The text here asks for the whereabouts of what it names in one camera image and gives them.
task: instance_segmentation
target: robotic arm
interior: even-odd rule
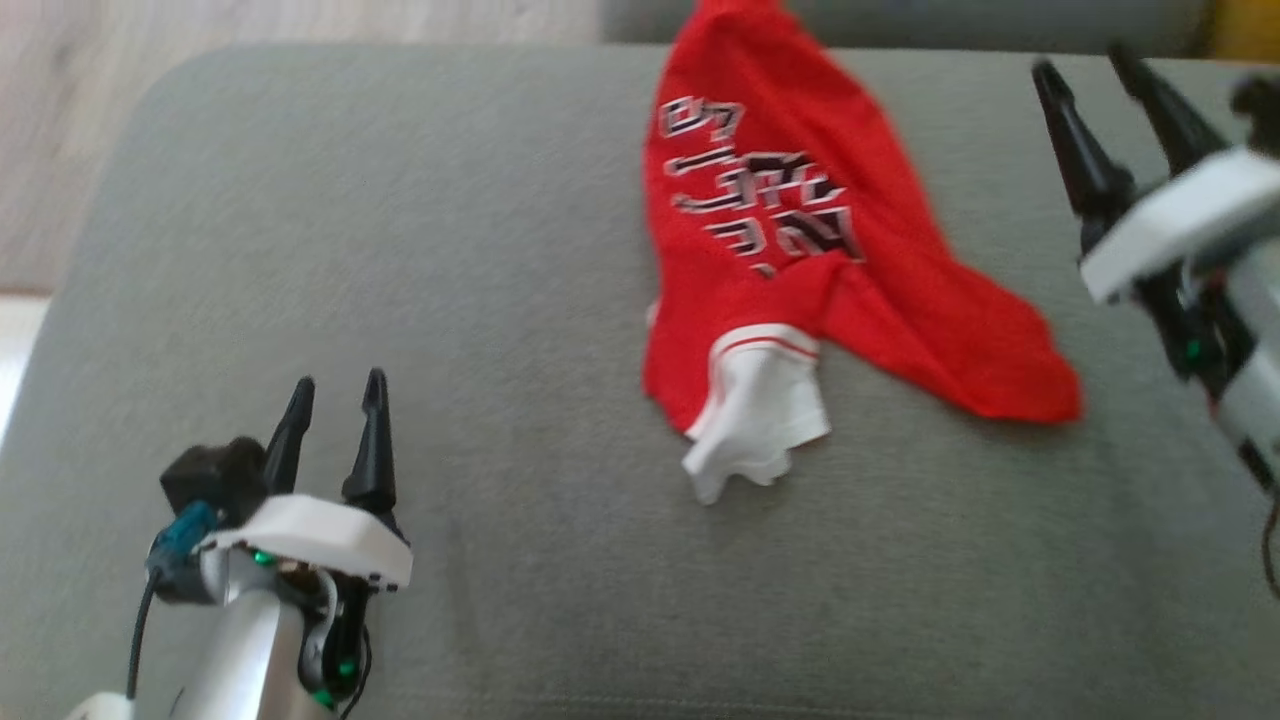
[[[1082,222],[1080,275],[1096,302],[1135,300],[1174,373],[1204,388],[1219,428],[1272,498],[1262,553],[1280,598],[1270,548],[1280,514],[1280,78],[1238,88],[1233,109],[1253,132],[1233,147],[1125,47],[1111,63],[1169,159],[1170,179],[1156,187],[1138,188],[1111,160],[1052,63],[1032,69]]]
[[[264,450],[251,438],[183,452],[160,478],[175,520],[156,536],[124,694],[68,720],[132,720],[151,597],[223,609],[178,720],[332,720],[360,700],[372,662],[365,611],[407,587],[413,556],[396,524],[387,377],[365,388],[365,430],[343,502],[293,492],[315,383],[298,382]]]

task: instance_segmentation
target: red fabric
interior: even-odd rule
[[[777,0],[703,0],[659,85],[645,188],[662,266],[645,384],[677,428],[712,343],[756,323],[982,416],[1080,415],[1043,319],[952,258],[876,100]]]

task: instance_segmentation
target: wire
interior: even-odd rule
[[[347,720],[347,716],[351,715],[356,703],[360,702],[360,696],[365,694],[365,683],[369,682],[369,671],[374,669],[374,646],[369,642],[369,625],[360,629],[360,639],[365,643],[365,666],[360,671],[360,682],[356,683],[356,692],[352,693],[347,707],[342,708],[342,715],[338,720]]]
[[[1280,600],[1280,582],[1276,582],[1276,566],[1271,559],[1271,542],[1275,539],[1277,524],[1280,524],[1280,495],[1271,503],[1271,514],[1267,515],[1267,524],[1262,528],[1262,571],[1266,574],[1271,594]]]
[[[142,630],[147,626],[147,612],[151,610],[151,598],[156,594],[156,585],[160,583],[160,571],[151,570],[147,575],[147,584],[142,589],[142,602],[138,605],[138,618],[133,621],[133,642],[129,644],[129,675],[124,682],[124,698],[138,697],[138,662],[142,660]]]

